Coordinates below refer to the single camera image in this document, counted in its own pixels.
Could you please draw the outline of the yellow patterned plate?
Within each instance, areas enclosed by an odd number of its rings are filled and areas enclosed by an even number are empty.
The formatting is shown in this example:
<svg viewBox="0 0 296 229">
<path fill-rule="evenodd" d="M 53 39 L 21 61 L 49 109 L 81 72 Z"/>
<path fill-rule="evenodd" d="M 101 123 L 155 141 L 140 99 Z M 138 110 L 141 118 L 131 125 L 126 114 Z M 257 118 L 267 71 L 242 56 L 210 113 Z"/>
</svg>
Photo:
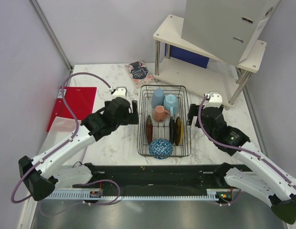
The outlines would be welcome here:
<svg viewBox="0 0 296 229">
<path fill-rule="evenodd" d="M 175 145 L 179 146 L 182 143 L 184 135 L 184 125 L 182 119 L 178 116 L 175 121 Z"/>
</svg>

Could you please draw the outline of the light blue ceramic mug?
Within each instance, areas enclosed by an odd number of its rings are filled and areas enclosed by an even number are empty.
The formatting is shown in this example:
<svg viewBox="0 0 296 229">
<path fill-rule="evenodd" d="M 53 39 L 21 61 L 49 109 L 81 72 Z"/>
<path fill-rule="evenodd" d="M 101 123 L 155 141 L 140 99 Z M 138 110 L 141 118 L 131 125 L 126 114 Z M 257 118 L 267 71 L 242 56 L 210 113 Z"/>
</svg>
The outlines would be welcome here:
<svg viewBox="0 0 296 229">
<path fill-rule="evenodd" d="M 170 116 L 174 117 L 178 113 L 178 98 L 174 94 L 168 94 L 163 101 L 163 106 L 170 112 Z"/>
</svg>

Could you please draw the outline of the pink ceramic mug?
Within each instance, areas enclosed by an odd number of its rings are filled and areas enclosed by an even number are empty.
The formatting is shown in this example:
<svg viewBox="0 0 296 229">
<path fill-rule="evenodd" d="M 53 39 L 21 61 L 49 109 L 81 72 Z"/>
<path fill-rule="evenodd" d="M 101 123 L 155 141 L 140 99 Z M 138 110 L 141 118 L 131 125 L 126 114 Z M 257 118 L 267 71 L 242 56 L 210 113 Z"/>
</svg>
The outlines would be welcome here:
<svg viewBox="0 0 296 229">
<path fill-rule="evenodd" d="M 153 118 L 157 122 L 164 122 L 171 114 L 162 105 L 156 106 Z"/>
</svg>

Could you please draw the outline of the black plate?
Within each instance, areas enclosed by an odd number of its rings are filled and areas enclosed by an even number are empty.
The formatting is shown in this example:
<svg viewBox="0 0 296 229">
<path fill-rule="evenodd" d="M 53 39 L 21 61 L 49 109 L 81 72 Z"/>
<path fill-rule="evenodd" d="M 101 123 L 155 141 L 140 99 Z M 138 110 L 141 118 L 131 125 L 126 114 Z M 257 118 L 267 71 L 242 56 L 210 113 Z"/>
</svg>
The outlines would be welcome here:
<svg viewBox="0 0 296 229">
<path fill-rule="evenodd" d="M 175 142 L 175 122 L 172 117 L 170 117 L 169 121 L 169 141 L 173 145 Z"/>
</svg>

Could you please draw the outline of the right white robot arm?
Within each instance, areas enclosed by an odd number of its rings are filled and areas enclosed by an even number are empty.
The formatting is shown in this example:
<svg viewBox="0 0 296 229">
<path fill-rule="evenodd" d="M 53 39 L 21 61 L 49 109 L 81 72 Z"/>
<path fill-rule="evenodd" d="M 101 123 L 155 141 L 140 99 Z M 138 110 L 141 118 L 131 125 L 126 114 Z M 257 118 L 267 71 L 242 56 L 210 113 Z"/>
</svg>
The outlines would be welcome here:
<svg viewBox="0 0 296 229">
<path fill-rule="evenodd" d="M 187 124 L 196 117 L 195 126 L 221 151 L 246 165 L 254 176 L 249 176 L 233 165 L 222 163 L 215 171 L 214 184 L 241 189 L 266 203 L 283 222 L 296 222 L 296 178 L 277 166 L 261 153 L 241 130 L 227 125 L 223 105 L 208 107 L 191 104 Z"/>
</svg>

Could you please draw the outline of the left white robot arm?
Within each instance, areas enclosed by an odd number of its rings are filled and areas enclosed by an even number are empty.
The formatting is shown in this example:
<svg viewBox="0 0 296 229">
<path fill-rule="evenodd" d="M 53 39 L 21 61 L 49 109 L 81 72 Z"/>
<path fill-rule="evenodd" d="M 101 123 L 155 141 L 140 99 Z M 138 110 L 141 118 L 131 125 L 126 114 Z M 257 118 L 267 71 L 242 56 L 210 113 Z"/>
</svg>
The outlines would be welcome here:
<svg viewBox="0 0 296 229">
<path fill-rule="evenodd" d="M 62 168 L 62 165 L 84 148 L 110 135 L 121 125 L 137 125 L 138 103 L 116 97 L 106 101 L 104 107 L 89 114 L 64 140 L 43 153 L 30 158 L 23 156 L 19 161 L 20 182 L 24 183 L 35 201 L 48 197 L 54 190 L 86 184 L 96 187 L 100 176 L 87 166 Z"/>
</svg>

